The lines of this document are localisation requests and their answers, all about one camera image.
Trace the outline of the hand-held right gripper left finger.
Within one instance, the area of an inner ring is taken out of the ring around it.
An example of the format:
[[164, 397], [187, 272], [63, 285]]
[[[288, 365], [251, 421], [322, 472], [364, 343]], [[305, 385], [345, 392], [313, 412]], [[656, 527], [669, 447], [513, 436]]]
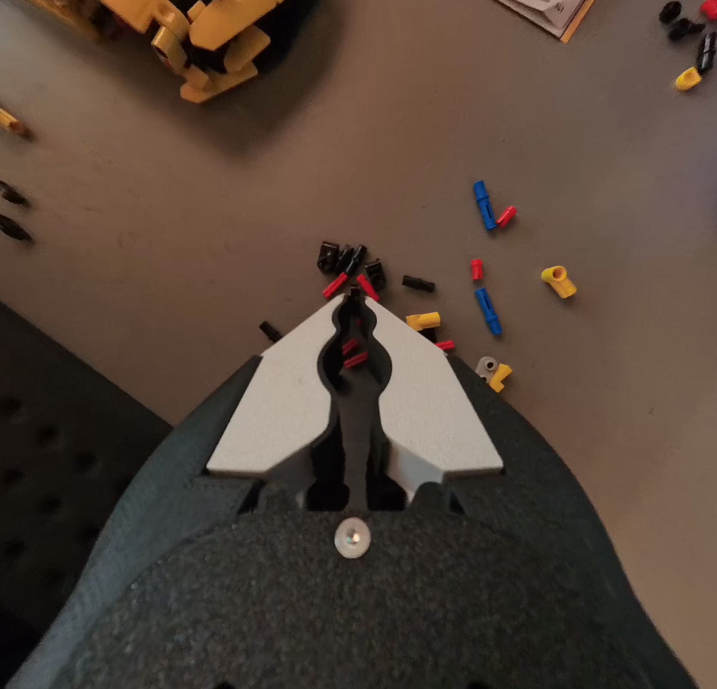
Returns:
[[313, 475], [311, 449], [328, 429], [331, 395], [319, 357], [336, 335], [344, 297], [261, 354], [206, 469], [211, 475]]

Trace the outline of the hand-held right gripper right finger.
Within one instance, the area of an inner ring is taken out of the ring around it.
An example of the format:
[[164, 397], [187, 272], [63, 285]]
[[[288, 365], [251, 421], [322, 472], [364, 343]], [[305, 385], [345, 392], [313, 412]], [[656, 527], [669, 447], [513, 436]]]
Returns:
[[385, 474], [403, 490], [500, 472], [504, 463], [443, 350], [365, 300], [387, 439]]

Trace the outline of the pile of red black pins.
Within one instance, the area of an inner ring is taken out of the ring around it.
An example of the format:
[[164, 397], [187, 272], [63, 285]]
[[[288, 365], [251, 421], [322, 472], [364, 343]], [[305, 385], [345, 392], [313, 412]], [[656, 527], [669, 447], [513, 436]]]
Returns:
[[[335, 276], [334, 280], [322, 291], [325, 299], [331, 299], [347, 285], [349, 280], [355, 280], [356, 282], [351, 286], [352, 297], [358, 294], [360, 299], [363, 294], [374, 301], [379, 301], [379, 291], [385, 289], [387, 277], [380, 259], [366, 261], [366, 253], [367, 248], [364, 245], [340, 246], [329, 241], [324, 241], [321, 244], [317, 267], [322, 273]], [[434, 282], [406, 274], [401, 279], [401, 285], [423, 292], [433, 293], [435, 291]], [[271, 343], [277, 343], [283, 338], [282, 333], [268, 321], [261, 322], [259, 328]], [[455, 346], [452, 340], [437, 340], [436, 328], [418, 333], [444, 352], [454, 350]], [[369, 354], [367, 350], [359, 350], [357, 336], [351, 335], [352, 332], [349, 332], [348, 339], [342, 345], [342, 356], [346, 369], [363, 364]]]

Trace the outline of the yellow brick toy car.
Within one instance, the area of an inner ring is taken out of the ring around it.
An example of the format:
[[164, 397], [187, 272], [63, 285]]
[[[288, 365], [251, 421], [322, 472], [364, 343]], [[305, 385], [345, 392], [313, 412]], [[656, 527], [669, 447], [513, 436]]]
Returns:
[[279, 61], [316, 0], [28, 1], [91, 38], [121, 22], [153, 33], [159, 61], [183, 81], [183, 100], [201, 104]]

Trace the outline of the grey desk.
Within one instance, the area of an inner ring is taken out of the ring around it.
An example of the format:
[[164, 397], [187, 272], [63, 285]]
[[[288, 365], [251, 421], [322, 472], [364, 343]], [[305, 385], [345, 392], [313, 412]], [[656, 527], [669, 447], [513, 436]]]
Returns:
[[261, 321], [320, 306], [322, 241], [367, 245], [394, 313], [437, 310], [467, 364], [512, 366], [501, 396], [715, 688], [716, 70], [676, 91], [698, 40], [667, 39], [668, 1], [596, 0], [564, 45], [495, 0], [318, 0], [270, 74], [195, 106], [147, 40], [1, 0], [1, 104], [37, 136], [1, 138], [37, 239], [3, 238], [1, 298], [177, 424]]

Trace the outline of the grey and yellow connector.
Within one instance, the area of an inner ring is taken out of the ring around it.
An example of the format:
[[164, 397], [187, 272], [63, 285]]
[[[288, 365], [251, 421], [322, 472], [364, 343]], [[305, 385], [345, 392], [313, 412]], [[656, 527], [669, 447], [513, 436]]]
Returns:
[[513, 369], [493, 357], [484, 356], [480, 358], [475, 372], [491, 389], [500, 393], [504, 389], [505, 380], [513, 372]]

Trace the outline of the blue pin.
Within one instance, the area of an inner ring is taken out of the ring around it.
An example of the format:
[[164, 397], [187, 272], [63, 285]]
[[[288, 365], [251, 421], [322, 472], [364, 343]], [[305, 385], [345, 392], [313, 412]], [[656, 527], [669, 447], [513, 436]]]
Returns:
[[472, 190], [485, 229], [487, 231], [496, 229], [497, 221], [484, 180], [474, 182]]
[[474, 291], [474, 294], [491, 334], [494, 336], [502, 335], [503, 328], [488, 290], [484, 287], [480, 287]]

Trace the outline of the dark perforated panel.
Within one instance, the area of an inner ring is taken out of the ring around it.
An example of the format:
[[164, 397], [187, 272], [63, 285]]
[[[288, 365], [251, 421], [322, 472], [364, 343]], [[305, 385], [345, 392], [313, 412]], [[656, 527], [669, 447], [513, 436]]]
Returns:
[[172, 430], [1, 304], [1, 687], [72, 594], [124, 490]]

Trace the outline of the cluster of mixed small pins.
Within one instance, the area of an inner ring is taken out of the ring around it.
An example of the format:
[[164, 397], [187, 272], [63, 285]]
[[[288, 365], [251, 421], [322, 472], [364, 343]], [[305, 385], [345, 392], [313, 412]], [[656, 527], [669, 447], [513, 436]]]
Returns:
[[698, 21], [682, 14], [678, 0], [666, 3], [659, 12], [659, 23], [667, 30], [667, 39], [672, 44], [698, 39], [695, 60], [674, 82], [680, 93], [693, 91], [716, 69], [716, 0], [703, 0], [698, 7]]

